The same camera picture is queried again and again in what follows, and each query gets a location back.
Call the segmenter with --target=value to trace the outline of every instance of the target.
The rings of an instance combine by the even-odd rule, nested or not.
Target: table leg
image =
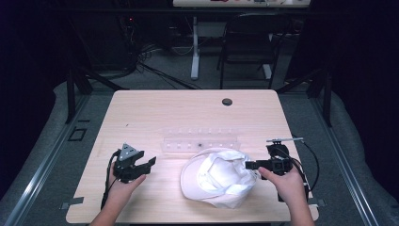
[[[272,76],[272,70],[270,69],[269,64],[263,64],[263,72],[266,79],[270,79],[270,77]]]
[[[200,67],[200,50],[199,50],[199,36],[198,36],[198,23],[197,17],[193,19],[193,64],[191,66],[191,79],[197,80],[199,78]]]

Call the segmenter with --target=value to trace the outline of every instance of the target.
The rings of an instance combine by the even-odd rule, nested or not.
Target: cap brim
[[[190,159],[182,170],[180,183],[182,192],[188,199],[203,200],[219,196],[218,194],[208,193],[203,190],[197,181],[200,165],[207,156],[207,154],[204,154]]]

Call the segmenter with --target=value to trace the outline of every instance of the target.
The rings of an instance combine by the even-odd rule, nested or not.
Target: aluminum rail
[[[56,143],[52,149],[43,159],[41,162],[38,170],[36,171],[35,175],[32,177],[32,180],[29,182],[28,186],[26,187],[24,194],[21,196],[20,200],[15,205],[14,209],[12,210],[11,214],[8,217],[6,222],[7,226],[18,226],[23,225],[24,219],[28,214],[30,207],[34,203],[35,199],[38,197],[46,179],[51,173],[53,166],[55,165],[58,157],[62,152],[62,146],[64,144],[65,139],[68,137],[68,134],[74,128],[74,125],[77,122],[77,116],[82,112],[84,106],[88,103],[89,96],[83,95],[82,99],[79,101],[77,105],[77,112],[76,116],[72,119],[69,124],[66,124],[62,129],[61,133],[59,134]]]

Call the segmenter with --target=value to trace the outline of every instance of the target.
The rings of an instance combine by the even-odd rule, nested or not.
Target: table top
[[[223,105],[224,99],[231,105]],[[199,146],[173,146],[183,135],[194,142],[234,143],[252,160],[269,159],[266,141],[291,137],[279,97],[274,90],[121,90],[115,92],[103,125],[92,148],[75,198],[69,223],[89,223],[100,211],[105,171],[113,152],[127,143],[145,151],[136,163],[157,157],[147,179],[135,190],[117,222],[202,223],[289,221],[284,202],[268,181],[258,180],[243,204],[236,209],[219,209],[209,203],[184,197],[180,175],[184,164]],[[220,137],[219,141],[210,137]],[[293,141],[284,144],[290,156],[299,159]],[[317,208],[311,206],[313,219]]]
[[[173,0],[174,7],[183,8],[307,8],[311,0]]]

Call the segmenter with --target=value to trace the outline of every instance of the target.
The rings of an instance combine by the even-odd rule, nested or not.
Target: white cap
[[[233,149],[211,148],[194,155],[181,175],[187,199],[208,202],[217,208],[236,208],[255,185],[257,175],[246,169],[247,154]]]

